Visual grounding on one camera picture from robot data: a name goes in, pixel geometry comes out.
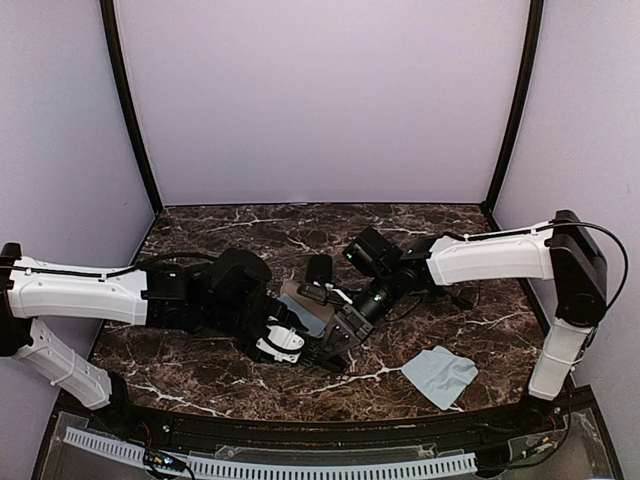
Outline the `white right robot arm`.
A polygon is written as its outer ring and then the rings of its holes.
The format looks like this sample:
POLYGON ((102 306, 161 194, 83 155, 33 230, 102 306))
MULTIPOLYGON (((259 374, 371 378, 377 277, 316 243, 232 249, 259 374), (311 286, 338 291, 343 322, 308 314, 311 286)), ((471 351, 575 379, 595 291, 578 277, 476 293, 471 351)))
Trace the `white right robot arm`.
POLYGON ((319 359, 329 361, 363 343, 374 325, 405 295, 439 294, 453 284, 494 279, 551 280, 557 307, 542 352, 529 379, 528 396, 510 413, 521 434, 534 432, 549 416, 546 401, 563 383, 594 337, 617 294, 608 292, 608 266, 591 236, 600 226, 581 221, 571 210, 533 226, 484 234, 444 233, 401 248, 373 227, 343 251, 370 283, 331 316, 319 359))

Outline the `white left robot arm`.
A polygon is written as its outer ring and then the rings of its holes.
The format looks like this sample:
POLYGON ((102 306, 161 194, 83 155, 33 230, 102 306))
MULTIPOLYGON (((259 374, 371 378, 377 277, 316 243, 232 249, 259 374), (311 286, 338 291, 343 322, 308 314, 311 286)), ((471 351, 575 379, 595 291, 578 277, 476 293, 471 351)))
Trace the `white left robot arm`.
POLYGON ((197 333, 218 329, 259 359, 294 364, 304 350, 298 316, 267 292, 272 274, 250 251, 157 255, 124 268, 52 264, 1 248, 1 354, 26 364, 101 411, 120 436, 141 427, 125 381, 92 365, 45 324, 49 316, 98 319, 197 333))

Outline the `blue cleaning cloth right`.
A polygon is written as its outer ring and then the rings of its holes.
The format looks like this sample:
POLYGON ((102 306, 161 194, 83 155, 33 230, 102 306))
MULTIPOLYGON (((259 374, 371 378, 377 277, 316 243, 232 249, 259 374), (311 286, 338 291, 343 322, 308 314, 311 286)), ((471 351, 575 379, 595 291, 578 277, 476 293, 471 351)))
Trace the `blue cleaning cloth right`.
POLYGON ((473 360, 442 346, 422 350, 401 367, 401 372, 440 410, 448 410, 478 375, 473 360))

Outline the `black corner frame post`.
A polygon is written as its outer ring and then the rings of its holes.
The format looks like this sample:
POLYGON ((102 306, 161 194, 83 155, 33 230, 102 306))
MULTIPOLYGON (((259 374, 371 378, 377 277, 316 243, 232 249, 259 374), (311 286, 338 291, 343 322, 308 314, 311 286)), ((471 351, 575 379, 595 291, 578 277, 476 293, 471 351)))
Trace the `black corner frame post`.
POLYGON ((142 131, 139 125, 136 108, 125 65, 125 57, 121 44, 120 31, 116 15, 116 3, 112 0, 99 1, 104 37, 106 40, 109 60, 112 70, 118 100, 126 131, 134 154, 137 169, 140 174, 147 199, 154 215, 159 215, 164 205, 156 184, 151 162, 149 160, 142 131))
POLYGON ((488 216, 492 216, 495 212, 515 149, 535 65, 544 5, 543 0, 529 1, 521 58, 509 114, 489 188, 481 204, 488 216))

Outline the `black corner frame post right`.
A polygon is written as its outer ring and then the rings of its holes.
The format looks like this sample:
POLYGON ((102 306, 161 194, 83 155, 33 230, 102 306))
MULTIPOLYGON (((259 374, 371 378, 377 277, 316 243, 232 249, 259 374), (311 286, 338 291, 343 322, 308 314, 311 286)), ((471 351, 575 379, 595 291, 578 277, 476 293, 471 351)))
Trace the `black corner frame post right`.
POLYGON ((488 216, 492 216, 495 212, 515 149, 535 65, 544 5, 543 0, 529 1, 521 58, 509 114, 489 188, 481 204, 488 216))

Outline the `black corner frame post left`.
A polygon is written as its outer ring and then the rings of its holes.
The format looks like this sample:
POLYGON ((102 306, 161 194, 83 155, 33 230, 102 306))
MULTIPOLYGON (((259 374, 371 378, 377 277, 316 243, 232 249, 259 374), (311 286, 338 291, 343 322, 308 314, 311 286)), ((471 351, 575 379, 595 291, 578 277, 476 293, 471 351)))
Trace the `black corner frame post left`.
POLYGON ((112 70, 118 100, 126 131, 134 154, 137 169, 140 174, 147 199, 154 215, 159 215, 164 205, 156 184, 151 162, 149 160, 142 131, 139 125, 136 108, 125 65, 125 57, 121 44, 120 31, 116 15, 116 3, 112 0, 99 1, 104 37, 106 40, 109 60, 112 70))

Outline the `black quilted glasses case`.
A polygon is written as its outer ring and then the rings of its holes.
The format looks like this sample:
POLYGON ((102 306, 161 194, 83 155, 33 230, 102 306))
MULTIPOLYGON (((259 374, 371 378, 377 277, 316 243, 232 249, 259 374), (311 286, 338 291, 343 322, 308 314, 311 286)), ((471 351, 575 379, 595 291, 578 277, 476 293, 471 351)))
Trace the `black quilted glasses case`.
POLYGON ((327 254, 316 254, 309 258, 305 282, 325 286, 333 283, 333 259, 327 254))

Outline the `gold frame sunglasses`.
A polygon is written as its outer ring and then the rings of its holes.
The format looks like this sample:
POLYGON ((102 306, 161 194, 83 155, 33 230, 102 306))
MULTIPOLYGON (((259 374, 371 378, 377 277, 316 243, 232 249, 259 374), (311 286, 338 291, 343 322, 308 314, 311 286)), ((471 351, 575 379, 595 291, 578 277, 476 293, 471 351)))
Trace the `gold frame sunglasses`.
POLYGON ((438 298, 443 298, 443 297, 447 297, 451 303, 453 305, 455 305, 458 309, 463 310, 463 311, 471 311, 473 309, 476 308, 476 302, 472 301, 470 299, 464 298, 458 294, 455 294, 451 291, 449 291, 446 287, 444 286, 432 286, 429 288, 429 292, 431 295, 438 297, 438 298))

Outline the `plaid brown glasses case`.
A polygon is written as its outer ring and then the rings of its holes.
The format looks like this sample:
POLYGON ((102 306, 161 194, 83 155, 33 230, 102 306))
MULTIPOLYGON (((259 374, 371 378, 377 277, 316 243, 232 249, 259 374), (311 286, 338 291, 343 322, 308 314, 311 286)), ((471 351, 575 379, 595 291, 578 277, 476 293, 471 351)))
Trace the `plaid brown glasses case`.
POLYGON ((311 337, 320 338, 334 313, 334 307, 319 305, 299 295, 298 286, 299 283, 294 280, 284 280, 280 288, 279 300, 298 316, 311 337))

